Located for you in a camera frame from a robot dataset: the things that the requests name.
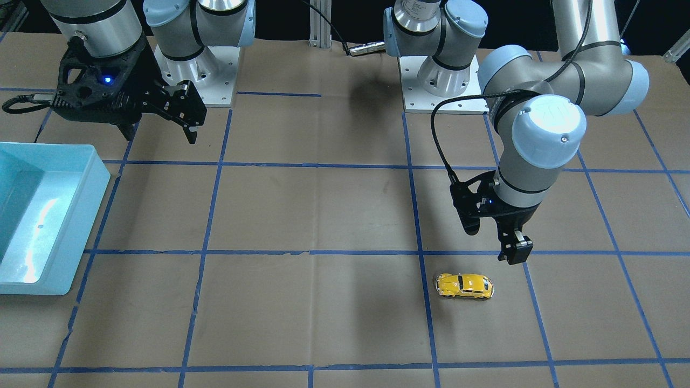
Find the black cable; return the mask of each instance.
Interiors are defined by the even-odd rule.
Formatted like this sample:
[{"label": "black cable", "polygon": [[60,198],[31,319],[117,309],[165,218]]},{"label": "black cable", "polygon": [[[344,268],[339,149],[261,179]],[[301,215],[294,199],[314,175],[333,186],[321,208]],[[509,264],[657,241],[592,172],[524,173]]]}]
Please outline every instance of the black cable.
[{"label": "black cable", "polygon": [[584,22],[584,28],[582,29],[582,36],[580,37],[578,45],[575,47],[573,54],[570,57],[568,57],[568,59],[566,59],[566,61],[563,63],[563,66],[561,66],[560,69],[553,73],[549,78],[545,79],[546,82],[551,82],[554,79],[558,78],[558,76],[561,75],[561,73],[563,73],[565,69],[573,63],[573,61],[575,60],[575,56],[582,49],[582,44],[584,44],[584,40],[587,38],[587,32],[589,32],[589,24],[592,21],[592,7],[593,0],[589,0],[589,5],[587,6],[587,17]]},{"label": "black cable", "polygon": [[441,160],[443,161],[443,165],[446,167],[446,171],[448,172],[448,178],[451,180],[451,183],[458,183],[460,180],[457,178],[457,175],[455,174],[455,171],[453,171],[453,168],[451,165],[448,163],[448,160],[446,159],[446,155],[443,154],[443,150],[441,149],[441,144],[438,141],[438,136],[436,135],[436,125],[435,125],[435,118],[436,114],[438,113],[438,110],[446,104],[450,104],[451,102],[458,102],[458,101],[465,101],[467,99],[491,99],[491,98],[498,98],[498,97],[505,97],[509,95],[516,95],[523,93],[522,90],[509,90],[507,92],[501,92],[501,93],[495,93],[493,95],[470,95],[470,96],[460,96],[460,97],[454,97],[450,98],[444,101],[441,101],[436,107],[434,107],[433,111],[431,112],[431,135],[433,136],[433,141],[434,144],[436,144],[436,149],[438,150],[438,155],[441,157]]},{"label": "black cable", "polygon": [[[36,106],[29,106],[27,108],[12,108],[16,104],[36,104]],[[11,115],[18,115],[20,113],[36,112],[37,110],[48,108],[50,104],[45,102],[35,102],[34,95],[21,95],[12,97],[2,104],[2,110]]]},{"label": "black cable", "polygon": [[331,29],[333,30],[333,32],[335,32],[335,34],[338,36],[338,39],[340,39],[340,43],[341,43],[342,46],[343,46],[343,51],[345,52],[345,54],[346,54],[348,57],[352,57],[352,53],[350,52],[350,48],[347,46],[347,43],[345,42],[345,39],[343,39],[343,37],[341,36],[340,32],[338,32],[338,29],[333,25],[333,23],[331,23],[330,20],[328,20],[328,18],[326,17],[326,15],[324,15],[318,8],[316,8],[315,6],[313,6],[313,5],[312,5],[311,3],[309,3],[308,1],[306,1],[306,0],[300,0],[300,1],[301,1],[302,3],[305,3],[306,5],[308,5],[309,8],[313,9],[317,14],[319,14],[319,16],[320,16],[321,18],[323,18],[324,21],[326,21],[326,23],[328,23],[328,25],[331,27]]},{"label": "black cable", "polygon": [[620,37],[623,38],[623,34],[625,34],[625,30],[628,29],[628,25],[630,24],[630,20],[633,19],[633,15],[635,14],[635,11],[638,10],[638,5],[640,5],[640,0],[637,0],[635,2],[635,6],[633,7],[632,12],[630,12],[630,16],[628,17],[628,21],[625,22],[625,26],[623,26],[623,29],[620,31]]}]

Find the black background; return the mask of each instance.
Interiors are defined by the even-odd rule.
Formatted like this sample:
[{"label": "black background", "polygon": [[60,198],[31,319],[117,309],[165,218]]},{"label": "black background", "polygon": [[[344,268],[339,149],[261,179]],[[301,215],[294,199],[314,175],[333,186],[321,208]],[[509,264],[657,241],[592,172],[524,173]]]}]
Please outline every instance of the black background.
[{"label": "black background", "polygon": [[[20,31],[59,33],[39,0],[23,0],[30,16]],[[551,0],[475,0],[489,15],[481,48],[519,44],[528,50],[556,51],[558,44]],[[143,0],[132,0],[143,20]],[[345,40],[366,43],[383,40],[383,11],[395,0],[333,0],[333,24]],[[625,25],[635,0],[615,2],[619,29]],[[633,55],[663,55],[690,28],[690,1],[640,0],[623,35]],[[309,38],[309,11],[300,0],[257,0],[257,38]],[[690,82],[690,53],[677,62]]]}]

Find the toy car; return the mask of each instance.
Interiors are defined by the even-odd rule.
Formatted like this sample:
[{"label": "toy car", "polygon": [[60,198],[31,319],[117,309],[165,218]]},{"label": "toy car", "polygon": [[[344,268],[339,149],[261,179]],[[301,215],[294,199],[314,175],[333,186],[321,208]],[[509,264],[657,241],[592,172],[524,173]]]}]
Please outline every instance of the toy car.
[{"label": "toy car", "polygon": [[493,296],[493,283],[484,275],[442,273],[435,280],[436,291],[445,298],[487,300]]}]

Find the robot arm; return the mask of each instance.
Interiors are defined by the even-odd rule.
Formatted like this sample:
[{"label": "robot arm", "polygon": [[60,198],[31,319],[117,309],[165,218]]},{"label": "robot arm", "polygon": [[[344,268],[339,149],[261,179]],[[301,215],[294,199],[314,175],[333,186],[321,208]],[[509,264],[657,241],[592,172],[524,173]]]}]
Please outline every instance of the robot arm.
[{"label": "robot arm", "polygon": [[[158,42],[164,79],[171,84],[191,79],[207,106],[229,106],[230,98],[224,103],[216,95],[232,95],[237,48],[254,41],[255,0],[145,0],[144,14]],[[208,46],[236,49],[224,51],[229,58],[218,57]]]},{"label": "robot arm", "polygon": [[130,0],[41,0],[68,49],[60,62],[54,95],[19,96],[16,102],[49,106],[70,121],[114,124],[127,140],[142,113],[180,125],[190,143],[206,107],[193,82],[167,86]]},{"label": "robot arm", "polygon": [[462,94],[470,63],[489,19],[471,0],[397,0],[384,12],[386,51],[393,57],[428,56],[417,74],[439,97]]},{"label": "robot arm", "polygon": [[[560,72],[562,64],[534,62],[519,46],[498,48],[484,60],[484,94],[509,92],[488,99],[504,152],[495,172],[451,184],[465,231],[475,234],[480,217],[494,218],[499,260],[509,264],[524,262],[531,252],[522,227],[577,153],[585,115],[630,112],[649,87],[644,67],[623,59],[613,0],[553,0],[553,9],[560,52],[571,63]],[[475,182],[480,185],[473,193]]]}]

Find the blue tape line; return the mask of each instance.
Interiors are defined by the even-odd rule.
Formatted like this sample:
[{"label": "blue tape line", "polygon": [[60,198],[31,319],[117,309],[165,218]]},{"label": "blue tape line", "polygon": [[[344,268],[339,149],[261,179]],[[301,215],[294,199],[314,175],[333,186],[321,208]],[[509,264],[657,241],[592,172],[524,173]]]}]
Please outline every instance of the blue tape line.
[{"label": "blue tape line", "polygon": [[493,134],[491,133],[491,125],[489,124],[489,119],[487,118],[486,115],[484,115],[484,126],[486,127],[486,135],[489,136],[489,143],[491,144],[491,152],[493,152],[493,160],[496,162],[496,166],[498,166],[498,151],[496,151],[496,143],[493,141]]},{"label": "blue tape line", "polygon": [[[120,164],[121,160],[105,159],[105,164]],[[218,162],[203,162],[203,161],[184,161],[184,160],[127,160],[127,164],[163,164],[172,166],[217,166]],[[398,164],[325,164],[325,163],[270,163],[270,162],[222,162],[223,166],[236,167],[286,167],[286,168],[380,168],[389,170],[405,170],[408,166]],[[455,170],[467,171],[489,171],[494,170],[496,166],[452,166]],[[415,166],[412,165],[413,170],[445,170],[444,166]],[[583,173],[583,168],[563,168],[563,171],[571,173]],[[690,170],[627,170],[627,169],[613,169],[613,168],[590,168],[591,173],[611,173],[611,174],[690,174]]]},{"label": "blue tape line", "polygon": [[217,166],[218,162],[186,162],[186,161],[170,161],[170,160],[128,160],[127,164],[163,164],[173,166]]},{"label": "blue tape line", "polygon": [[0,92],[38,92],[38,93],[55,93],[55,89],[41,89],[41,88],[0,88]]},{"label": "blue tape line", "polygon": [[55,380],[57,379],[57,373],[58,373],[58,370],[60,369],[60,364],[62,363],[62,358],[65,356],[65,350],[67,349],[67,342],[70,340],[70,336],[72,335],[72,332],[74,331],[75,320],[77,319],[78,310],[79,310],[79,306],[74,306],[72,308],[72,314],[70,315],[70,320],[67,323],[67,335],[62,340],[62,343],[60,344],[60,350],[57,352],[57,358],[55,359],[55,365],[54,365],[54,367],[50,373],[50,380],[48,381],[48,388],[52,388],[55,386]]},{"label": "blue tape line", "polygon": [[547,367],[547,361],[441,362],[442,369]]},{"label": "blue tape line", "polygon": [[[201,255],[201,249],[186,251],[186,250],[169,250],[156,251],[152,249],[84,249],[84,254],[88,255],[96,253],[98,255]],[[270,251],[270,250],[249,250],[249,249],[207,249],[207,255],[351,255],[351,256],[381,256],[381,255],[418,255],[419,251],[343,251],[343,250],[329,250],[329,249],[315,249],[312,251]],[[499,251],[422,251],[427,256],[466,256],[466,255],[497,255]],[[672,257],[690,257],[690,251],[687,252],[666,252],[666,251],[537,251],[534,250],[531,255],[615,255],[622,254],[623,256],[672,256]]]},{"label": "blue tape line", "polygon": [[[134,127],[134,134],[136,136],[137,134],[137,129],[139,128],[139,124],[137,123]],[[124,156],[122,157],[122,163],[120,164],[120,169],[118,170],[118,177],[115,178],[115,183],[112,186],[112,191],[110,192],[110,197],[108,198],[108,203],[106,205],[106,209],[103,212],[103,218],[101,219],[101,224],[98,227],[98,231],[96,233],[96,238],[94,239],[93,243],[93,250],[97,251],[98,249],[98,244],[101,241],[101,236],[103,235],[103,230],[106,227],[106,222],[108,220],[108,216],[110,215],[110,209],[112,208],[112,203],[115,200],[115,194],[117,193],[117,188],[119,187],[120,179],[122,178],[122,171],[124,171],[125,168],[125,163],[127,160],[127,157],[129,156],[130,151],[132,150],[132,143],[134,143],[134,140],[131,142],[128,142],[127,148],[125,149]],[[62,358],[65,355],[65,351],[67,349],[67,344],[70,339],[70,336],[72,335],[72,330],[74,327],[75,320],[77,319],[77,312],[79,312],[79,305],[81,304],[81,298],[83,297],[84,289],[86,289],[86,281],[88,280],[89,273],[91,272],[91,266],[93,265],[93,260],[96,257],[96,253],[91,253],[88,258],[88,262],[86,263],[86,268],[84,270],[84,275],[81,278],[81,284],[79,285],[79,290],[77,292],[77,300],[76,300],[76,306],[72,309],[72,315],[70,316],[70,321],[67,324],[67,335],[65,336],[65,339],[62,341],[62,344],[60,345],[60,350],[58,351],[57,358],[55,359],[55,366],[53,367],[53,371],[50,374],[50,380],[48,381],[48,388],[53,388],[55,386],[55,380],[57,379],[57,374],[59,373],[60,366],[62,365]]]},{"label": "blue tape line", "polygon": [[626,169],[614,169],[614,168],[588,168],[590,173],[613,173],[613,174],[665,174],[664,170],[626,170]]},{"label": "blue tape line", "polygon": [[657,364],[656,358],[602,358],[599,360],[558,360],[554,363],[559,366],[577,365],[636,365],[636,364]]},{"label": "blue tape line", "polygon": [[237,92],[237,94],[254,96],[321,97],[321,95],[313,93]]},{"label": "blue tape line", "polygon": [[325,367],[314,367],[315,371],[367,371],[367,370],[391,370],[391,369],[431,369],[430,362],[417,362],[411,364],[335,364]]},{"label": "blue tape line", "polygon": [[251,250],[228,250],[228,249],[207,249],[207,255],[302,255],[309,251],[251,251]]},{"label": "blue tape line", "polygon": [[307,388],[314,388],[314,365],[309,365],[307,371],[306,386]]},{"label": "blue tape line", "polygon": [[665,358],[667,364],[690,364],[690,358]]},{"label": "blue tape line", "polygon": [[664,172],[667,173],[666,176],[669,179],[669,182],[671,182],[671,186],[673,187],[673,191],[676,192],[676,197],[678,197],[680,204],[683,206],[683,210],[685,210],[685,214],[688,217],[690,217],[690,208],[688,208],[688,205],[685,202],[685,199],[683,198],[682,194],[680,193],[680,190],[678,190],[678,186],[676,186],[676,181],[674,181],[671,174],[668,173],[669,169],[666,168],[666,164],[664,163],[664,160],[661,158],[661,154],[659,153],[659,150],[657,150],[656,146],[654,145],[654,142],[651,139],[651,136],[649,136],[649,132],[647,132],[647,127],[644,126],[644,123],[642,122],[642,118],[640,117],[640,115],[638,114],[638,111],[636,109],[633,109],[633,113],[635,113],[635,117],[638,118],[638,122],[640,123],[640,126],[642,127],[642,132],[644,132],[644,136],[647,137],[647,141],[649,142],[649,145],[651,145],[651,148],[654,150],[654,155],[656,155],[656,158],[659,160],[659,164],[661,164],[661,167],[664,169]]},{"label": "blue tape line", "polygon": [[407,169],[397,164],[325,164],[325,163],[260,163],[260,162],[223,162],[223,166],[237,167],[306,167],[306,168],[387,168]]},{"label": "blue tape line", "polygon": [[[496,166],[451,166],[453,170],[494,170]],[[445,166],[412,166],[413,170],[445,170]]]},{"label": "blue tape line", "polygon": [[308,371],[309,368],[309,365],[212,365],[207,367],[187,367],[186,372],[292,372]]},{"label": "blue tape line", "polygon": [[[690,364],[690,358],[665,358],[667,364]],[[557,367],[578,365],[640,365],[656,364],[656,358],[602,358],[593,360],[554,360]],[[514,368],[514,367],[547,367],[548,361],[489,361],[489,362],[439,362],[440,369],[468,369],[468,368]],[[431,363],[419,362],[411,364],[335,364],[316,367],[313,365],[208,365],[187,367],[188,373],[204,372],[274,372],[274,371],[360,371],[360,370],[391,370],[391,369],[431,369]],[[48,374],[51,367],[0,367],[0,374]],[[61,367],[60,374],[107,374],[107,373],[179,373],[182,367]]]},{"label": "blue tape line", "polygon": [[618,252],[618,254],[617,254],[618,263],[620,264],[620,268],[623,271],[623,275],[625,276],[625,281],[628,284],[628,288],[630,289],[630,293],[633,296],[633,300],[635,302],[635,306],[638,309],[638,313],[640,314],[640,318],[642,319],[644,329],[647,331],[647,335],[649,336],[649,341],[651,342],[651,345],[654,348],[654,353],[656,354],[657,361],[658,361],[659,365],[661,366],[662,372],[664,373],[664,378],[666,378],[666,383],[668,384],[669,388],[673,388],[673,383],[671,382],[671,376],[669,375],[669,371],[666,368],[666,364],[664,363],[664,359],[661,356],[661,351],[659,350],[659,346],[656,343],[656,339],[654,338],[654,334],[651,331],[651,326],[649,325],[649,321],[647,320],[647,316],[644,314],[644,310],[642,309],[642,304],[640,304],[640,299],[638,298],[638,293],[637,293],[637,291],[635,291],[635,287],[633,286],[633,281],[630,278],[630,274],[628,273],[628,268],[625,265],[625,261],[623,260],[622,254],[620,253],[620,248],[618,246],[618,242],[616,241],[615,236],[613,235],[613,229],[611,229],[611,224],[609,224],[609,218],[606,216],[606,212],[604,212],[604,207],[602,206],[602,203],[599,199],[599,195],[597,194],[597,190],[594,187],[594,182],[592,180],[592,177],[589,174],[589,170],[587,169],[587,164],[584,162],[584,158],[582,156],[582,153],[579,150],[578,150],[578,157],[580,158],[580,163],[582,163],[582,167],[584,168],[584,174],[587,177],[587,182],[589,183],[589,187],[592,190],[592,194],[594,195],[594,200],[597,202],[597,207],[599,208],[599,212],[601,213],[602,219],[604,220],[604,225],[606,225],[607,231],[609,233],[609,237],[611,238],[611,243],[613,244],[613,248]]},{"label": "blue tape line", "polygon": [[405,134],[405,149],[407,152],[408,176],[410,178],[410,193],[412,195],[412,210],[415,217],[415,234],[417,236],[417,254],[420,258],[420,275],[422,277],[422,291],[424,294],[424,308],[426,310],[426,326],[429,334],[429,347],[431,349],[431,369],[433,370],[435,388],[441,388],[441,376],[438,371],[438,357],[436,354],[436,339],[433,332],[433,318],[431,316],[431,303],[426,283],[426,264],[424,263],[424,245],[422,244],[422,228],[420,226],[420,213],[417,207],[417,191],[415,189],[415,174],[412,169],[412,150],[410,147],[410,135],[407,128],[407,116],[402,113],[402,128]]},{"label": "blue tape line", "polygon": [[39,136],[41,136],[43,129],[45,129],[46,125],[48,125],[48,120],[50,119],[51,113],[52,113],[52,109],[48,109],[48,112],[46,112],[46,116],[43,117],[43,121],[41,122],[41,126],[39,127],[39,131],[36,133],[36,137],[34,138],[34,143],[39,141]]},{"label": "blue tape line", "polygon": [[180,367],[116,368],[116,367],[66,367],[61,374],[106,374],[106,373],[179,373]]},{"label": "blue tape line", "polygon": [[532,283],[532,276],[529,274],[529,267],[527,263],[522,263],[522,269],[524,270],[524,276],[527,279],[527,287],[529,288],[529,295],[532,298],[532,305],[534,306],[534,314],[537,316],[537,323],[539,324],[539,332],[542,334],[542,342],[544,343],[544,351],[546,352],[546,361],[549,365],[549,370],[551,371],[551,377],[553,379],[554,388],[558,388],[558,375],[556,374],[556,366],[553,363],[553,356],[551,355],[551,347],[549,346],[549,339],[546,337],[546,329],[544,328],[544,321],[542,320],[542,312],[539,309],[539,302],[537,301],[537,293],[534,290],[534,284]]},{"label": "blue tape line", "polygon": [[690,252],[621,251],[623,256],[690,256]]},{"label": "blue tape line", "polygon": [[0,374],[48,374],[53,368],[0,368]]},{"label": "blue tape line", "polygon": [[170,251],[156,251],[153,249],[85,249],[84,253],[96,253],[98,255],[201,255],[202,250],[185,251],[175,249]]},{"label": "blue tape line", "polygon": [[201,259],[199,260],[199,279],[194,292],[194,301],[192,303],[192,313],[189,317],[189,328],[187,329],[187,339],[184,345],[184,353],[182,356],[182,370],[179,374],[177,383],[178,388],[184,388],[184,379],[186,375],[187,365],[189,362],[189,353],[192,348],[192,338],[194,335],[194,327],[197,321],[197,312],[199,309],[199,297],[201,295],[201,285],[204,281],[204,269],[206,268],[206,255],[208,250],[208,241],[210,239],[211,227],[213,225],[213,213],[215,212],[215,204],[218,198],[218,188],[220,186],[220,178],[223,172],[223,159],[225,158],[225,150],[228,145],[228,137],[230,136],[230,123],[233,120],[233,110],[228,111],[228,119],[226,120],[225,135],[223,136],[223,145],[220,150],[218,159],[218,167],[216,170],[216,177],[213,183],[213,194],[211,195],[211,203],[208,209],[208,221],[206,223],[206,233],[204,234],[204,244],[202,246]]},{"label": "blue tape line", "polygon": [[310,255],[418,255],[419,251],[338,251],[328,249],[318,249],[309,251]]}]

